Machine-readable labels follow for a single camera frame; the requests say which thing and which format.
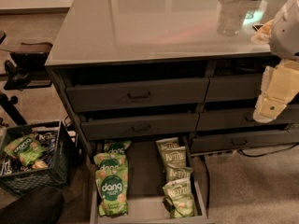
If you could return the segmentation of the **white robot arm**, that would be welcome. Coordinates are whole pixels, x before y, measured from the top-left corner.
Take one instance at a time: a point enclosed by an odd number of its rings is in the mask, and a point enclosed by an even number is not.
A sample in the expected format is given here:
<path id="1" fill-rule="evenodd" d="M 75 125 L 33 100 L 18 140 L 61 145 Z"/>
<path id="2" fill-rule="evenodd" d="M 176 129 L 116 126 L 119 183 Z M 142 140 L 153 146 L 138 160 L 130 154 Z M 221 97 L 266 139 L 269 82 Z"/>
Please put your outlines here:
<path id="1" fill-rule="evenodd" d="M 251 37 L 256 44 L 268 44 L 281 61 L 263 72 L 261 94 L 253 112 L 260 123 L 275 120 L 299 93 L 299 0 L 287 0 L 275 18 Z"/>

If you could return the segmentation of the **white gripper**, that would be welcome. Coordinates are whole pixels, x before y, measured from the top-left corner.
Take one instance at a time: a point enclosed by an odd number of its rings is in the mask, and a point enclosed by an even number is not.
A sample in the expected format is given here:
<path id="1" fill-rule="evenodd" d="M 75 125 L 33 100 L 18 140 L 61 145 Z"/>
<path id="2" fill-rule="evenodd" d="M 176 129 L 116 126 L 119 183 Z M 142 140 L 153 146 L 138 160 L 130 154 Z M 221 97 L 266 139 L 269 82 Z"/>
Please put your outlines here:
<path id="1" fill-rule="evenodd" d="M 275 120 L 287 104 L 299 93 L 299 62 L 282 60 L 276 67 L 267 66 L 263 72 L 261 94 L 253 112 L 260 123 Z"/>

